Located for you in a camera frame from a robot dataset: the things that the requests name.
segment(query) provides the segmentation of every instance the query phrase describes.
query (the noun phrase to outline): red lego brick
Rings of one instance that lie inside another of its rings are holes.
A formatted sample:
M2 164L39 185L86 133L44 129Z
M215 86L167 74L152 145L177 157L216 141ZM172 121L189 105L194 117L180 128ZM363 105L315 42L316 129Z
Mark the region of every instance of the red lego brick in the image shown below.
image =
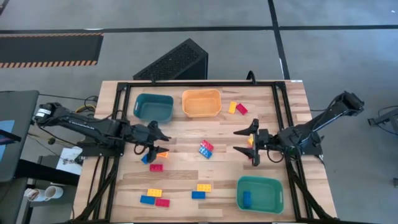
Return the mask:
M149 171L163 172L163 164L151 164L151 165L149 165Z
M248 109L246 109L241 103L236 105L236 109L241 112L241 114L245 115L248 112Z
M156 198L155 206L169 208L170 207L170 200L169 199Z
M205 147L207 150L209 150L210 152L213 152L214 147L206 140L203 140L200 143L201 146Z

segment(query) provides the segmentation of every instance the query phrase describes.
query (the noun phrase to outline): black floor mat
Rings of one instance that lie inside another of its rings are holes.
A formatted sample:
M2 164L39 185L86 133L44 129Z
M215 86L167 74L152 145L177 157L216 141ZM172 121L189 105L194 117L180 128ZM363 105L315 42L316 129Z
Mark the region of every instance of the black floor mat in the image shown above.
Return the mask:
M0 68L96 65L102 33L0 35Z

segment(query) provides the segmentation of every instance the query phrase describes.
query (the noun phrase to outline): teal plastic bin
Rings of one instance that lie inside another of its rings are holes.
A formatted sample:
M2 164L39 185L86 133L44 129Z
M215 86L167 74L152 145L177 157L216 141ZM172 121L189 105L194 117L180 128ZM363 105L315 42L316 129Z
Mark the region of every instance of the teal plastic bin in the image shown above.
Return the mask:
M171 96L142 93L134 105L134 115L144 121L168 123L172 120L174 100Z
M251 206L243 206L243 192L251 193ZM280 214L284 210L283 186L279 180L244 176L238 180L236 203L241 210Z

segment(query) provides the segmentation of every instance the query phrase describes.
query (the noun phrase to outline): black box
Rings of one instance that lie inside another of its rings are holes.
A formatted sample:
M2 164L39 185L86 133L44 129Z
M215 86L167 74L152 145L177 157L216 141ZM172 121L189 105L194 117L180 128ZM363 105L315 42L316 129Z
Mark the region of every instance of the black box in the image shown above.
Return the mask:
M132 78L155 81L206 80L207 68L208 53L189 38Z

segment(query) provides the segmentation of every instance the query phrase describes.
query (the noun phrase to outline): white cup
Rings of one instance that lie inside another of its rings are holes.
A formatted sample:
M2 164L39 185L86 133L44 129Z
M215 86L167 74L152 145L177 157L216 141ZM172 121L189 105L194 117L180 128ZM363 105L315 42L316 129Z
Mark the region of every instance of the white cup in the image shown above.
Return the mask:
M42 189L31 189L27 199L30 202L43 202L45 200L44 192L45 190Z
M60 198L63 194L63 189L61 187L57 187L57 186L50 186L47 187L47 189L45 189L44 192L44 197L45 197L45 201L48 201L52 198Z

